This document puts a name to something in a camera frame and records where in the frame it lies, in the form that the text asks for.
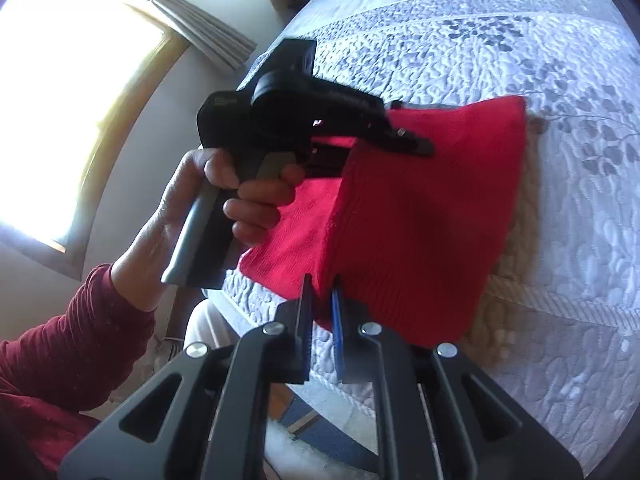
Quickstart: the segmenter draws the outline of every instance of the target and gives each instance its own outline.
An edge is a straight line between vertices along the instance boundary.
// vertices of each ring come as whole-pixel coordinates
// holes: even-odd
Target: bright sunlight
[[[119,0],[8,0],[0,30],[0,221],[64,244],[100,122],[163,31]]]

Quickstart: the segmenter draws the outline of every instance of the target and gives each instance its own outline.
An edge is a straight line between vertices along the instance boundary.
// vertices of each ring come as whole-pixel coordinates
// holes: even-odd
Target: white pants
[[[235,343],[238,334],[209,300],[201,301],[189,318],[184,346],[202,341],[212,348]],[[294,439],[281,424],[269,420],[264,456],[282,480],[371,480],[378,476],[333,460],[306,442]]]

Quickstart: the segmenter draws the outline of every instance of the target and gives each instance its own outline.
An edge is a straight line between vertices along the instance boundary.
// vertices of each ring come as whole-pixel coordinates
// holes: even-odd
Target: maroon shirt
[[[98,421],[100,406],[132,371],[154,330],[96,267],[62,316],[0,342],[0,410],[50,471]]]

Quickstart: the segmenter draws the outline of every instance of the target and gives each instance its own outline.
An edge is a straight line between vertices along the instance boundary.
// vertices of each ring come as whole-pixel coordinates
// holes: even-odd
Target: maroon sleeve
[[[89,273],[62,316],[0,343],[0,378],[22,395],[80,411],[100,406],[132,371],[154,314],[113,287],[111,266]]]

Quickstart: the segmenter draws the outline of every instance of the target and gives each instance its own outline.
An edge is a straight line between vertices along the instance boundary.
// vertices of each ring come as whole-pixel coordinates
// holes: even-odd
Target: triangular cutout
[[[180,374],[169,375],[122,419],[120,429],[145,442],[154,442],[181,381]]]
[[[488,442],[495,442],[520,429],[522,423],[472,375],[462,377],[462,385]]]

